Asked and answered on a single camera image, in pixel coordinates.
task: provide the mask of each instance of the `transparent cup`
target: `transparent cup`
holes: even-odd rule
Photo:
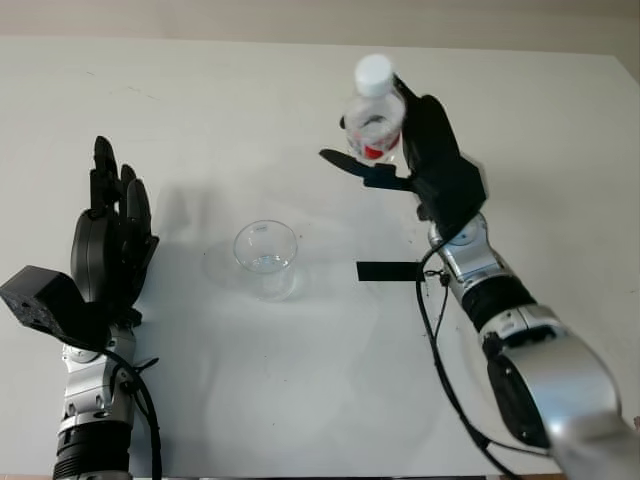
[[[255,297],[273,302],[291,294],[298,243],[284,223],[259,220],[247,225],[233,242],[233,253]]]

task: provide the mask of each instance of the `silver robotic arm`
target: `silver robotic arm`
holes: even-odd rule
[[[335,150],[325,149],[320,155],[362,177],[366,187],[417,196],[418,218],[433,225],[431,252],[419,266],[434,252],[442,259],[449,288],[478,332],[509,432],[526,445],[548,451],[572,480],[638,480],[640,437],[620,416],[619,394],[610,373],[551,309],[538,305],[489,245],[487,223],[480,214],[487,199],[480,168],[460,153],[440,102],[431,95],[416,95],[397,76],[395,87],[407,106],[402,142],[408,177],[397,177],[394,165],[365,165]],[[387,270],[378,280],[388,279]],[[416,273],[411,278],[417,281],[418,305],[445,392],[487,459],[516,478],[487,451],[491,442],[473,428],[450,385],[445,385],[421,296],[424,275]],[[394,280],[407,278],[398,274]]]
[[[94,162],[91,208],[78,218],[72,246],[73,278],[27,266],[0,286],[0,298],[23,325],[65,344],[69,377],[53,479],[129,480],[136,402],[149,424],[151,475],[160,480],[158,420],[140,377],[157,359],[132,366],[133,329],[142,320],[132,306],[159,239],[142,181],[128,165],[118,172],[104,137],[96,139]]]
[[[435,226],[429,242],[442,243]],[[491,248],[484,217],[476,215],[438,254],[478,332],[511,434],[548,449],[571,480],[640,478],[640,436],[621,418],[611,374],[533,300]]]

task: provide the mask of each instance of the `black cable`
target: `black cable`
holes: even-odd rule
[[[444,298],[442,300],[442,307],[440,308],[440,313],[438,314],[438,321],[436,323],[436,329],[435,329],[435,334],[434,337],[436,339],[436,342],[438,340],[438,334],[440,332],[440,327],[442,326],[442,321],[444,319],[444,313],[445,310],[447,308],[447,301],[449,299],[449,289],[447,288],[449,286],[449,283],[451,282],[451,276],[446,273],[444,270],[426,270],[424,272],[425,277],[439,277],[440,279],[440,285],[442,285],[442,287],[445,289],[444,291]],[[511,450],[513,452],[518,452],[518,453],[523,453],[526,455],[534,455],[537,457],[542,457],[542,458],[549,458],[549,454],[544,453],[544,452],[538,452],[535,450],[530,450],[530,449],[526,449],[526,448],[520,448],[520,447],[516,447],[514,445],[508,445],[506,443],[502,443],[499,442],[497,440],[494,440],[490,437],[487,437],[484,433],[476,430],[476,434],[479,438],[482,439],[483,442],[487,442],[490,445],[495,445],[496,447],[500,447],[500,448],[504,448],[506,450]]]
[[[142,413],[144,418],[147,420],[147,423],[149,423],[149,412],[147,412],[147,409],[144,408],[144,406],[142,405],[142,402],[140,401],[140,397],[138,396],[138,392],[134,392],[133,393],[133,399],[135,400],[136,405],[138,406],[138,409],[140,410],[140,413]]]
[[[133,368],[136,369],[136,372],[138,373],[142,373],[144,372],[147,368],[153,367],[156,363],[158,363],[160,359],[158,357],[154,357],[151,360],[143,363],[142,365],[137,365]]]
[[[453,387],[451,386],[451,382],[449,381],[449,377],[444,369],[444,363],[442,362],[442,358],[440,356],[440,350],[438,349],[438,342],[436,336],[433,332],[433,328],[431,326],[431,322],[429,320],[429,315],[427,314],[427,309],[424,305],[424,299],[422,298],[422,277],[423,270],[429,259],[440,250],[446,243],[445,240],[440,241],[434,248],[428,251],[425,256],[422,258],[418,265],[418,270],[416,271],[416,296],[418,300],[418,308],[420,310],[420,314],[422,315],[422,321],[424,322],[424,326],[427,330],[427,337],[429,338],[429,343],[431,344],[431,352],[433,354],[433,362],[436,368],[436,372],[438,373],[438,377],[440,379],[440,383],[442,384],[442,388],[451,403],[451,406],[458,414],[462,425],[469,433],[471,440],[475,443],[476,447],[483,453],[486,459],[498,470],[500,470],[503,474],[505,474],[510,480],[522,480],[518,474],[512,472],[505,465],[500,463],[492,454],[487,450],[490,445],[490,440],[483,435],[478,429],[476,429],[471,422],[469,421],[467,415],[464,413],[462,405],[460,404],[458,397],[453,391]]]
[[[444,298],[442,299],[442,308],[440,309],[440,314],[438,315],[438,323],[436,323],[436,342],[438,341],[438,335],[440,334],[440,327],[442,326],[442,319],[444,318],[444,311],[447,308],[447,300],[449,300],[449,289],[444,287]]]
[[[127,372],[127,374],[129,374],[129,376],[133,379],[134,387],[139,389],[140,393],[142,394],[142,398],[144,399],[144,403],[146,404],[148,410],[141,410],[143,412],[143,415],[145,415],[151,433],[151,478],[152,480],[162,480],[160,426],[158,425],[158,416],[156,414],[156,409],[153,406],[153,400],[151,399],[149,389],[144,383],[144,380],[142,380],[142,377],[140,376],[136,368],[131,366],[129,362],[127,362],[120,355],[112,352],[111,350],[107,350],[106,348],[103,349],[100,353],[116,362],[117,365],[119,365],[125,372]],[[135,392],[134,398],[137,399],[137,392]]]

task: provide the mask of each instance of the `table surface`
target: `table surface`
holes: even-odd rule
[[[358,283],[356,260],[427,248],[415,200],[324,162],[364,54],[389,54],[445,105],[486,168],[494,247],[615,376],[640,413],[640,96],[612,57],[218,42],[0,40],[0,279],[69,271],[96,135],[150,193],[161,243],[137,307],[139,359],[168,476],[491,473],[441,392],[410,284]],[[261,303],[231,244],[247,223],[298,235],[294,295]],[[430,289],[428,308],[441,292]],[[447,369],[469,415],[509,441],[454,303]],[[66,372],[56,341],[0,307],[0,468],[55,461]],[[132,471],[149,474],[138,416]],[[499,452],[520,472],[554,463]]]

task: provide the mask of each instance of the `white wall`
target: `white wall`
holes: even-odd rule
[[[613,54],[640,78],[638,0],[0,0],[0,35]]]

